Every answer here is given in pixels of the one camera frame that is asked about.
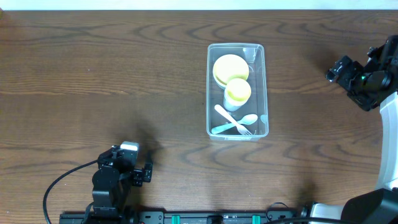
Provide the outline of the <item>white plastic fork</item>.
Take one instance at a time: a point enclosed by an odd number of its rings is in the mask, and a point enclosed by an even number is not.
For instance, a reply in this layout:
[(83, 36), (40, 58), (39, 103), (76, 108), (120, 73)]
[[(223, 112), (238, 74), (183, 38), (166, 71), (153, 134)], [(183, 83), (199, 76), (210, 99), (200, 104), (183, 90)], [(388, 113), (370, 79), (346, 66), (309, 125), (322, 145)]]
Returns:
[(224, 118), (226, 118), (230, 123), (235, 125), (235, 127), (237, 128), (238, 132), (241, 135), (244, 136), (252, 135), (252, 133), (247, 128), (245, 128), (242, 124), (239, 124), (221, 105), (215, 105), (215, 110)]

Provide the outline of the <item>white plastic cup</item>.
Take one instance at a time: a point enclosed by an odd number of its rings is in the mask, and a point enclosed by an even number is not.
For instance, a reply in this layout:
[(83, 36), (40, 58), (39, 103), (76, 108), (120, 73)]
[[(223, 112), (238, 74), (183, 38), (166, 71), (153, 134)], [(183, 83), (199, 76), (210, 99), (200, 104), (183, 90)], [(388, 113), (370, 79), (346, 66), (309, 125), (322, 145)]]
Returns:
[(243, 104), (245, 104), (244, 101), (236, 101), (232, 99), (232, 97), (230, 97), (226, 91), (224, 92), (223, 106), (226, 110), (236, 111), (242, 107)]

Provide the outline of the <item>white plastic bowl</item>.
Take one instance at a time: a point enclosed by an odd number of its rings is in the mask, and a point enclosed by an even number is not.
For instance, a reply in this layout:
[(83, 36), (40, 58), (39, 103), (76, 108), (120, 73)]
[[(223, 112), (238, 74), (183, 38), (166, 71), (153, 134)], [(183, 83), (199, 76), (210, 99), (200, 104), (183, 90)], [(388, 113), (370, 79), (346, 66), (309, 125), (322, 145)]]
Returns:
[(221, 82), (218, 80), (218, 78), (217, 78), (216, 76), (214, 76), (213, 78), (215, 79), (216, 84), (217, 84), (221, 89), (224, 90), (224, 89), (226, 88), (226, 85), (223, 84), (223, 83), (221, 83)]

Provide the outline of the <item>yellow plastic cup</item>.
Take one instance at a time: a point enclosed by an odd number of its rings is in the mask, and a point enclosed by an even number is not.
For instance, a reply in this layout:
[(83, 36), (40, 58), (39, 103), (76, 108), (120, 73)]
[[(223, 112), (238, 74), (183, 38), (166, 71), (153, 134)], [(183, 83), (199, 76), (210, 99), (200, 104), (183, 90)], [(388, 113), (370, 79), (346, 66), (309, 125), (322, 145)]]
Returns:
[(228, 82), (225, 92), (235, 101), (246, 101), (251, 96), (251, 86), (242, 78), (234, 78)]

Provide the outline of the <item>clear plastic container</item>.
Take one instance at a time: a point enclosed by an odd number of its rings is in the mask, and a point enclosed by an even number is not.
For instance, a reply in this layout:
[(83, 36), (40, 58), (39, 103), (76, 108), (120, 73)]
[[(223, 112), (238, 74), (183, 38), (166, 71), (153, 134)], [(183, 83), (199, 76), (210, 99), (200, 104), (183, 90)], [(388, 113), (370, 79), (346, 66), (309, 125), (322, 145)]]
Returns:
[[(241, 135), (235, 125), (215, 110), (215, 105), (223, 106), (224, 90), (213, 78), (213, 65), (218, 58), (227, 54), (238, 55), (249, 65), (247, 82), (251, 86), (251, 96), (238, 110), (228, 113), (247, 128), (252, 133), (251, 136)], [(211, 140), (219, 141), (258, 141), (268, 135), (266, 64), (262, 45), (249, 43), (209, 45), (206, 69), (206, 131)]]

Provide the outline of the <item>yellow plastic bowl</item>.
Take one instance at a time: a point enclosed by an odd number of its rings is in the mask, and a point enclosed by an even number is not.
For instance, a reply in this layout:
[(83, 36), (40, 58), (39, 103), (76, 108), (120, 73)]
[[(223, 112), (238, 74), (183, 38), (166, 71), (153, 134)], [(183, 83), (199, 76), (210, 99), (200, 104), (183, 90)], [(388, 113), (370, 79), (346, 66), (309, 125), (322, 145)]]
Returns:
[(213, 65), (213, 76), (227, 85), (234, 78), (248, 79), (249, 65), (242, 57), (234, 54), (223, 55)]

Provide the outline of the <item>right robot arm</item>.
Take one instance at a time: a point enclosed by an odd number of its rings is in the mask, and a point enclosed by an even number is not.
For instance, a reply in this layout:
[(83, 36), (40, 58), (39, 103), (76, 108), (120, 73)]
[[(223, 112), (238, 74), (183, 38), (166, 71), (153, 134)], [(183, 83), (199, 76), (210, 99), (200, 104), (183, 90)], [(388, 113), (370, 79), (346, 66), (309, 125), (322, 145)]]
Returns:
[(397, 36), (369, 49), (366, 65), (347, 55), (325, 74), (362, 110), (378, 108), (382, 152), (375, 189), (344, 206), (313, 203), (302, 212), (305, 223), (397, 223)]

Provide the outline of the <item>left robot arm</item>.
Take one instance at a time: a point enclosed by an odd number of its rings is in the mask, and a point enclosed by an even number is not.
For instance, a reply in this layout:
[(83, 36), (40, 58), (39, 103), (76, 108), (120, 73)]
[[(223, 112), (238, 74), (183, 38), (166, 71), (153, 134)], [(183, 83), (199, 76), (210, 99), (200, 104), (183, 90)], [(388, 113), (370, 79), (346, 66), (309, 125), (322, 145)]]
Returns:
[(144, 167), (136, 169), (137, 151), (114, 147), (98, 157), (93, 183), (93, 213), (104, 219), (117, 219), (132, 187), (141, 187), (152, 179), (153, 162), (146, 155)]

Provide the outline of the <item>black mounting rail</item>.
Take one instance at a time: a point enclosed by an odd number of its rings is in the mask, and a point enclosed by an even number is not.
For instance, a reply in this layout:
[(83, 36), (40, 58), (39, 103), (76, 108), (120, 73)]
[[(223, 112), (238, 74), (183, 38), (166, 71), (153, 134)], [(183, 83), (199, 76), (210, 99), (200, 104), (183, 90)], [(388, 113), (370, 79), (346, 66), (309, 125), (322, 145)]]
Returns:
[(94, 213), (64, 213), (60, 215), (60, 224), (79, 223), (140, 223), (140, 224), (253, 224), (267, 223), (268, 221), (284, 218), (295, 218), (293, 210), (270, 210), (268, 212), (243, 213), (168, 213), (168, 212), (141, 212), (124, 218), (98, 218)]

